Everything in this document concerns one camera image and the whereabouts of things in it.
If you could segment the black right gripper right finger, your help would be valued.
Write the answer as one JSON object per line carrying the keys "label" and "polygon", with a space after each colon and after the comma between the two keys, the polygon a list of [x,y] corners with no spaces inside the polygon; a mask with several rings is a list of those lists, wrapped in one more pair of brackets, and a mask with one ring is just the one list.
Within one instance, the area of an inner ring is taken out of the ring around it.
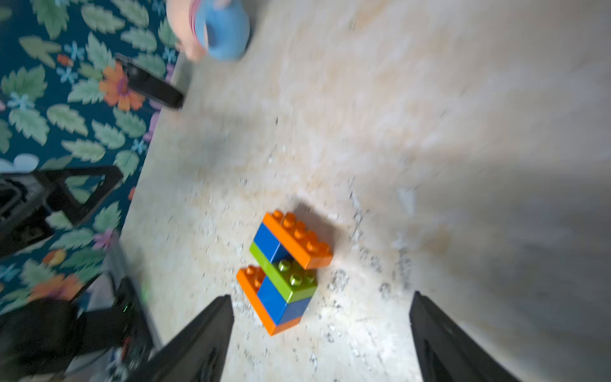
{"label": "black right gripper right finger", "polygon": [[438,305],[418,291],[411,304],[410,320],[424,381],[516,380]]}

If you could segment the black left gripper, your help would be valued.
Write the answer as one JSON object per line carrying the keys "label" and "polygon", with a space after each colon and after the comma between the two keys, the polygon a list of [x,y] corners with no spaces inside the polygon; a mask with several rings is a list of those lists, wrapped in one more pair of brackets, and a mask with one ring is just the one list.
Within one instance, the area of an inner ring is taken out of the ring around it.
{"label": "black left gripper", "polygon": [[3,173],[1,257],[52,237],[50,211],[63,213],[73,227],[86,222],[122,180],[117,166]]}

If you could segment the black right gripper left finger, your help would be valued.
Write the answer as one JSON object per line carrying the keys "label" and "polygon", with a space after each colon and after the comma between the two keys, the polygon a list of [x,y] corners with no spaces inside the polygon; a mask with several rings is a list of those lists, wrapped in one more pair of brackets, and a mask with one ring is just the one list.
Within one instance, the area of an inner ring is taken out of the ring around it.
{"label": "black right gripper left finger", "polygon": [[129,381],[219,381],[234,324],[231,296],[214,299]]}

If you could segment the orange lego brick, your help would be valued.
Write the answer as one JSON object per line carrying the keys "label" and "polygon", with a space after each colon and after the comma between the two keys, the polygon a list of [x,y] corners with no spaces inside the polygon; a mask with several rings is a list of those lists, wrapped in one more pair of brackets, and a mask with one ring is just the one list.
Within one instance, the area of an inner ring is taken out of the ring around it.
{"label": "orange lego brick", "polygon": [[328,267],[333,260],[330,246],[299,221],[294,213],[275,210],[267,213],[263,224],[283,248],[306,270]]}
{"label": "orange lego brick", "polygon": [[258,296],[259,288],[262,286],[265,277],[264,271],[260,267],[255,266],[240,268],[236,275],[239,285],[246,294],[266,331],[270,336],[275,336],[276,334],[280,334],[281,332],[297,326],[302,318],[295,318],[281,325],[275,324]]}

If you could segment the blue square lego brick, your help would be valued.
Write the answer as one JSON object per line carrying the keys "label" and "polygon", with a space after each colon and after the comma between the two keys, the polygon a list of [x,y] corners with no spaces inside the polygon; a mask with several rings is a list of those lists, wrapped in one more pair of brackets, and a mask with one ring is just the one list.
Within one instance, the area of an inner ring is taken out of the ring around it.
{"label": "blue square lego brick", "polygon": [[285,259],[292,260],[291,254],[264,223],[259,226],[256,232],[254,244],[257,245],[262,254],[272,264]]}
{"label": "blue square lego brick", "polygon": [[301,318],[311,300],[311,298],[308,298],[297,302],[287,302],[267,276],[259,288],[257,296],[276,326]]}

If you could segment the green lego brick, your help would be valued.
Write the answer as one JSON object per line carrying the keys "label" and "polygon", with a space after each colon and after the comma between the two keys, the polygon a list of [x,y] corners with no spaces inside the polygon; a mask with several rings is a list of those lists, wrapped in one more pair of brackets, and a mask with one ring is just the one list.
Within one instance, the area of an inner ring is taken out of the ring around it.
{"label": "green lego brick", "polygon": [[303,269],[294,259],[282,259],[272,263],[264,256],[257,244],[251,245],[250,252],[286,302],[292,303],[313,297],[318,289],[315,270]]}

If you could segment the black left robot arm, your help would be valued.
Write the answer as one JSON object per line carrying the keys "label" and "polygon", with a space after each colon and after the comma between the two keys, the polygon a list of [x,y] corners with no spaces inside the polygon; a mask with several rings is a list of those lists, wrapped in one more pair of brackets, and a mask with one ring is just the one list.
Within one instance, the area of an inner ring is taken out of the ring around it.
{"label": "black left robot arm", "polygon": [[[74,226],[87,221],[122,180],[116,166],[35,170],[1,176],[1,256],[53,236],[46,221],[64,213]],[[77,298],[44,297],[1,316],[1,379],[65,375],[74,358],[121,349],[132,371],[154,349],[145,310],[129,277],[113,283],[113,305],[80,312]]]}

